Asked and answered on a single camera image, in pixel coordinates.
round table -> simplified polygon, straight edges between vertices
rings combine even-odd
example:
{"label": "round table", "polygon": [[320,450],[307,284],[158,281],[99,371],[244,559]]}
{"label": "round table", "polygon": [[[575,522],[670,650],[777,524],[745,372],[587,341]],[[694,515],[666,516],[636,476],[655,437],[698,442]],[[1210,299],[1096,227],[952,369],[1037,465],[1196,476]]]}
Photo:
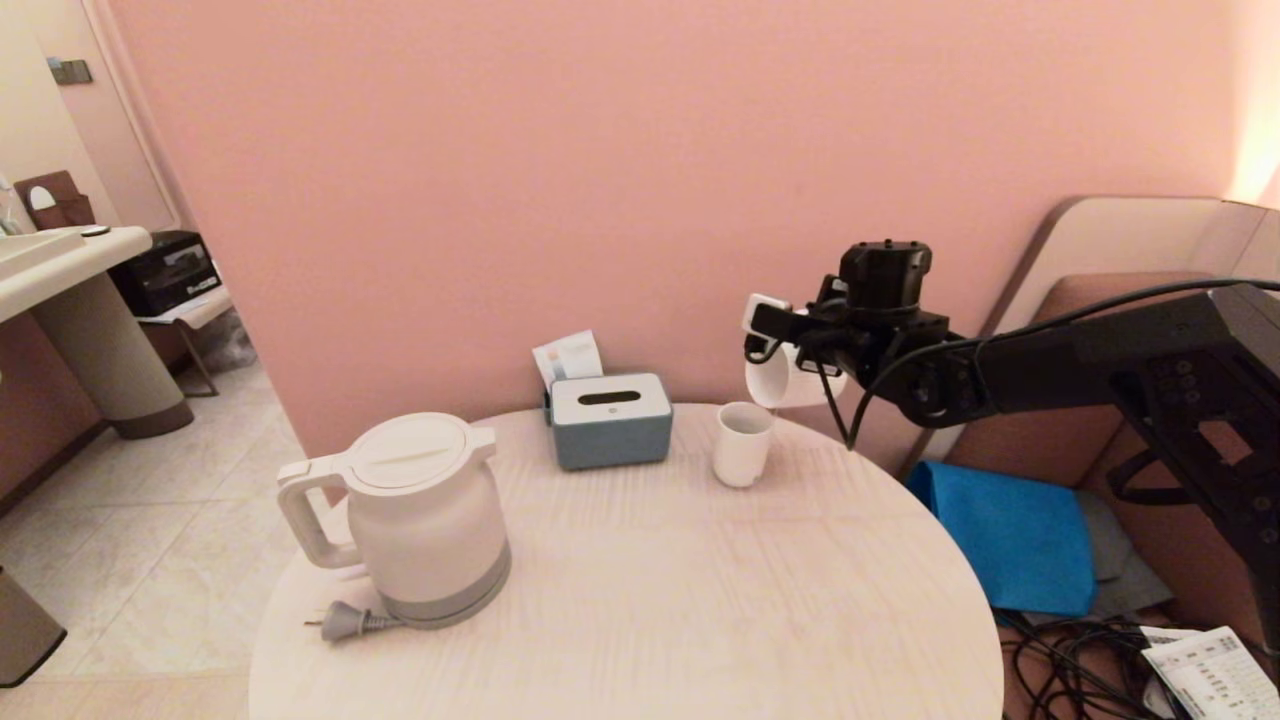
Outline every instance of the round table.
{"label": "round table", "polygon": [[[1000,717],[978,580],[896,480],[786,420],[749,489],[710,469],[716,406],[677,405],[664,462],[564,473],[541,411],[497,429],[513,565],[475,618],[337,646],[305,626],[367,577],[300,552],[253,650],[250,716]],[[347,537],[346,503],[325,518]]]}

blue cloth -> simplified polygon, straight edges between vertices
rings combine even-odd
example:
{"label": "blue cloth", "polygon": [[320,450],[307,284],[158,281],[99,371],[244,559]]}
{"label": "blue cloth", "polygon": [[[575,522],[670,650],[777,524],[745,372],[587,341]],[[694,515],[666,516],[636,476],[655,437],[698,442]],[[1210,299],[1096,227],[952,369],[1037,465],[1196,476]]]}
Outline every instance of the blue cloth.
{"label": "blue cloth", "polygon": [[941,462],[916,465],[908,488],[951,533],[992,607],[1089,612],[1093,552],[1070,489]]}

white sink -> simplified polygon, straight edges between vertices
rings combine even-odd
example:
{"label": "white sink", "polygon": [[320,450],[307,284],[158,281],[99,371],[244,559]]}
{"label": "white sink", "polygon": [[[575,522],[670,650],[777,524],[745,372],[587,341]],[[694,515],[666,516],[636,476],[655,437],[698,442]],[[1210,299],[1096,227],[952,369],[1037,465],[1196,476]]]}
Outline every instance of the white sink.
{"label": "white sink", "polygon": [[0,237],[0,281],[84,247],[79,228],[58,228],[35,234]]}

plastic bag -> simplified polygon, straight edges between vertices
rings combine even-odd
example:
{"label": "plastic bag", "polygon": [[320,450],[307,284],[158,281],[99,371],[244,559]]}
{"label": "plastic bag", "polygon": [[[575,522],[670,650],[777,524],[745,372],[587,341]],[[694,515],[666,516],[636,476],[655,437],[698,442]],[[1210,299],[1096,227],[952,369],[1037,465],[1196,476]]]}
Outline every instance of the plastic bag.
{"label": "plastic bag", "polygon": [[257,350],[253,350],[253,341],[234,309],[200,329],[196,350],[210,373],[247,368],[257,363]]}

black cable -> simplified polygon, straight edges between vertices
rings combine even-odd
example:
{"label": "black cable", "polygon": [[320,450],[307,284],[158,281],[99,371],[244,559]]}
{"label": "black cable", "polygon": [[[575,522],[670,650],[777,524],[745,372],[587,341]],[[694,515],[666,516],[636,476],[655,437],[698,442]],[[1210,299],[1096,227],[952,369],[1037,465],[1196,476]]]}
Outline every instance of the black cable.
{"label": "black cable", "polygon": [[759,357],[751,355],[751,351],[750,350],[745,350],[745,348],[742,351],[742,355],[746,357],[748,363],[750,363],[753,365],[763,365],[763,364],[765,364],[765,363],[768,363],[769,360],[773,359],[773,354],[777,352],[780,347],[782,347],[782,341],[781,340],[776,340],[776,341],[773,341],[773,345],[769,346],[769,348],[764,351],[764,355],[762,355]]}
{"label": "black cable", "polygon": [[836,428],[840,430],[840,439],[849,445],[849,430],[845,429],[845,419],[840,416],[840,406],[836,405],[836,393],[831,392],[831,382],[827,379],[827,369],[822,363],[818,363],[818,377],[822,378],[822,392],[827,396],[827,406],[831,407],[831,415],[836,419]]}
{"label": "black cable", "polygon": [[[1029,720],[1065,720],[1065,717],[1120,717],[1155,720],[1158,716],[1146,707],[1143,694],[1153,671],[1143,657],[1148,647],[1146,635],[1135,623],[1125,620],[1057,620],[1032,626],[1020,614],[996,611],[996,616],[1021,634],[1021,639],[1002,641],[1004,652],[1012,651],[1011,667],[1019,687],[1030,700]],[[1057,635],[1052,642],[1048,635]],[[1108,651],[1119,667],[1124,688],[1116,688],[1084,666],[1085,651]],[[1048,674],[1043,684],[1033,687],[1024,673],[1023,659],[1041,659]],[[1069,710],[1062,702],[1070,703]],[[1179,719],[1187,712],[1170,702]],[[1064,716],[1069,711],[1073,715]]]}
{"label": "black cable", "polygon": [[[1029,324],[1029,325],[1027,325],[1024,328],[1019,328],[1016,331],[1010,331],[1010,332],[1006,332],[1006,333],[1000,333],[1000,334],[995,334],[995,336],[989,336],[989,337],[982,337],[982,338],[969,338],[969,340],[960,340],[960,341],[952,341],[952,342],[941,342],[938,345],[929,345],[929,346],[925,346],[925,347],[920,347],[920,348],[913,350],[911,352],[908,352],[906,355],[904,355],[904,356],[893,360],[892,363],[890,363],[890,365],[887,368],[884,368],[883,370],[881,370],[879,373],[877,373],[876,378],[870,382],[870,384],[867,386],[865,392],[864,392],[861,400],[858,401],[858,409],[854,411],[854,421],[849,427],[849,430],[847,430],[847,433],[845,436],[846,437],[845,447],[847,450],[852,450],[854,446],[858,443],[858,434],[861,430],[863,419],[867,415],[867,409],[870,406],[872,398],[876,396],[876,389],[879,388],[881,383],[883,383],[886,378],[888,378],[890,375],[892,375],[893,373],[896,373],[900,368],[902,368],[905,364],[910,363],[911,360],[923,357],[925,355],[932,355],[934,352],[950,352],[952,350],[960,350],[963,347],[973,347],[973,346],[978,346],[979,347],[979,352],[980,352],[982,347],[984,347],[987,343],[991,343],[991,342],[1000,342],[1000,341],[1012,340],[1015,337],[1024,337],[1024,336],[1034,334],[1034,333],[1043,332],[1043,331],[1047,331],[1047,329],[1057,328],[1057,327],[1061,327],[1061,325],[1070,324],[1070,323],[1073,323],[1075,320],[1079,320],[1082,318],[1087,318],[1089,315],[1094,315],[1097,313],[1102,313],[1105,310],[1110,310],[1112,307],[1119,307],[1121,305],[1129,305],[1132,302],[1138,302],[1139,300],[1147,300],[1147,299],[1151,299],[1151,297],[1158,297],[1161,295],[1169,295],[1169,293],[1174,293],[1174,292],[1185,292],[1185,291],[1190,291],[1190,290],[1212,290],[1212,288],[1216,288],[1216,287],[1229,287],[1229,286],[1233,286],[1233,284],[1252,284],[1253,287],[1257,287],[1260,290],[1266,290],[1266,291],[1271,291],[1271,292],[1280,292],[1280,282],[1262,281],[1262,279],[1211,278],[1211,279],[1203,279],[1203,281],[1188,281],[1188,282],[1180,282],[1180,283],[1167,283],[1167,284],[1160,284],[1160,286],[1155,286],[1155,287],[1148,287],[1146,290],[1138,290],[1138,291],[1134,291],[1134,292],[1126,292],[1124,295],[1117,295],[1117,296],[1111,297],[1108,300],[1103,300],[1101,302],[1094,302],[1092,305],[1087,305],[1084,307],[1080,307],[1078,310],[1073,310],[1071,313],[1065,313],[1065,314],[1059,315],[1056,318],[1050,318],[1050,319],[1042,320],[1039,323],[1032,323],[1032,324]],[[978,373],[978,377],[980,378],[982,377],[980,368],[975,366],[975,370]]]}

